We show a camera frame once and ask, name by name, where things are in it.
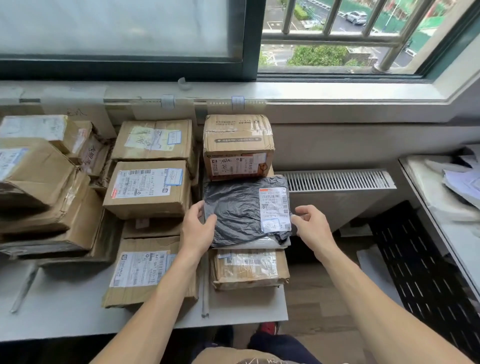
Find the radiator vent grille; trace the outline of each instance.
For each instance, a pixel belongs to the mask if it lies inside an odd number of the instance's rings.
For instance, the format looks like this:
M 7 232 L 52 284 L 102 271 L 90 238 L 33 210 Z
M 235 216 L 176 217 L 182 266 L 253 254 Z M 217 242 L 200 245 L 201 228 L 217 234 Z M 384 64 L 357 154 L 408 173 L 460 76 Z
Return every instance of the radiator vent grille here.
M 276 172 L 288 181 L 290 192 L 328 192 L 395 189 L 386 170 L 316 170 Z

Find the black plastic bag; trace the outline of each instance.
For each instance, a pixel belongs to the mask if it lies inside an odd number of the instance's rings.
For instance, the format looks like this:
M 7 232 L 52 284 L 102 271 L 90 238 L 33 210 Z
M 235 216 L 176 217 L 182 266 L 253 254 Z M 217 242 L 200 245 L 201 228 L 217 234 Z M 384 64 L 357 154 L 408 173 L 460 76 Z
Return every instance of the black plastic bag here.
M 259 190 L 270 187 L 285 187 L 289 205 L 288 183 L 282 176 L 204 183 L 205 218 L 217 215 L 212 247 L 247 243 L 265 236 L 275 236 L 279 244 L 285 242 L 291 231 L 262 230 Z M 282 212 L 291 215 L 288 207 Z

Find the dark blue pants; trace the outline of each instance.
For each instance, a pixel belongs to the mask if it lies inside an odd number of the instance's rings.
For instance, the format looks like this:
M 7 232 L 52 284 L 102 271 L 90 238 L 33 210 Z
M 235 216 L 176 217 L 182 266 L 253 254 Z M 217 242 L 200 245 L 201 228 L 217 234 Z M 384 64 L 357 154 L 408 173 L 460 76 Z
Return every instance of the dark blue pants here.
M 205 342 L 199 345 L 194 350 L 192 361 L 202 350 L 218 346 L 223 345 L 213 342 Z M 322 364 L 296 338 L 290 335 L 270 335 L 266 332 L 256 332 L 250 338 L 247 348 L 267 352 L 282 360 L 290 360 L 300 364 Z

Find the window railing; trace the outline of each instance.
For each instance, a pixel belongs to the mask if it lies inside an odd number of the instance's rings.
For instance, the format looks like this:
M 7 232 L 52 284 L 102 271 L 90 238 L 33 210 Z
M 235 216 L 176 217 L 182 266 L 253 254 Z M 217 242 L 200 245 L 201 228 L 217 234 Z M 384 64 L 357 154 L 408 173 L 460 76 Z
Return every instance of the window railing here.
M 386 0 L 378 0 L 361 33 L 356 32 L 332 32 L 332 26 L 339 15 L 342 0 L 335 0 L 330 7 L 329 14 L 322 31 L 315 30 L 291 30 L 292 16 L 296 0 L 288 0 L 282 29 L 264 29 L 262 31 L 262 44 L 293 44 L 293 45 L 344 45 L 344 46 L 382 46 L 389 50 L 383 59 L 373 65 L 375 73 L 390 73 L 390 67 L 397 56 L 404 49 L 406 43 L 417 29 L 418 25 L 433 5 L 435 0 L 418 0 L 410 17 L 400 33 L 373 32 L 373 26 L 377 21 Z

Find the red shoe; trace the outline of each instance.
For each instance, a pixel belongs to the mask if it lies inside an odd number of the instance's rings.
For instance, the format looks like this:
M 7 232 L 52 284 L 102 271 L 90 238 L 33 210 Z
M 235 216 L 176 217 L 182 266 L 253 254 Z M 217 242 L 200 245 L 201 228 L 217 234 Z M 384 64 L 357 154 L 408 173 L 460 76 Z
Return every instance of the red shoe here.
M 266 332 L 270 335 L 276 335 L 280 324 L 277 322 L 263 322 L 258 325 L 257 332 Z

